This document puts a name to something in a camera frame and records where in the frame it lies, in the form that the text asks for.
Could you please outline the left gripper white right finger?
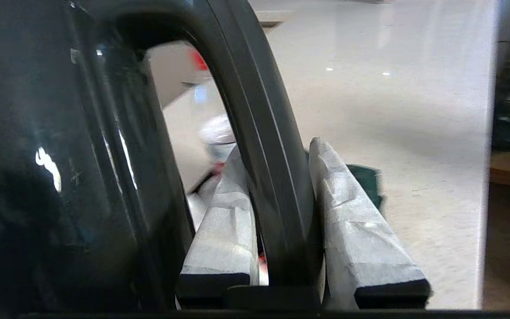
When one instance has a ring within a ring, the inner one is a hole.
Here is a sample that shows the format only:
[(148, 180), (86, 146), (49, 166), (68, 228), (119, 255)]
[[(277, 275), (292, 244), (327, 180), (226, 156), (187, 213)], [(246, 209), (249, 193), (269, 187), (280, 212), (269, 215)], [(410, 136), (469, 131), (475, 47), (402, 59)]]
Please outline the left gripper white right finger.
[(309, 168), (322, 221), (327, 309), (425, 309), (425, 274), (325, 139), (310, 142)]

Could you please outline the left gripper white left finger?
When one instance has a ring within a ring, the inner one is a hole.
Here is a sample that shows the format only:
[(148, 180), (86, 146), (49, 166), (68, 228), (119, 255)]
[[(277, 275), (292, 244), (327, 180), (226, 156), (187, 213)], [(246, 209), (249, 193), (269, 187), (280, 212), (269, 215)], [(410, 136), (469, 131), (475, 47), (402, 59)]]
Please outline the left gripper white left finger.
[(259, 285), (255, 213), (238, 147), (204, 192), (186, 197), (195, 235), (176, 284), (181, 308), (221, 308), (235, 286)]

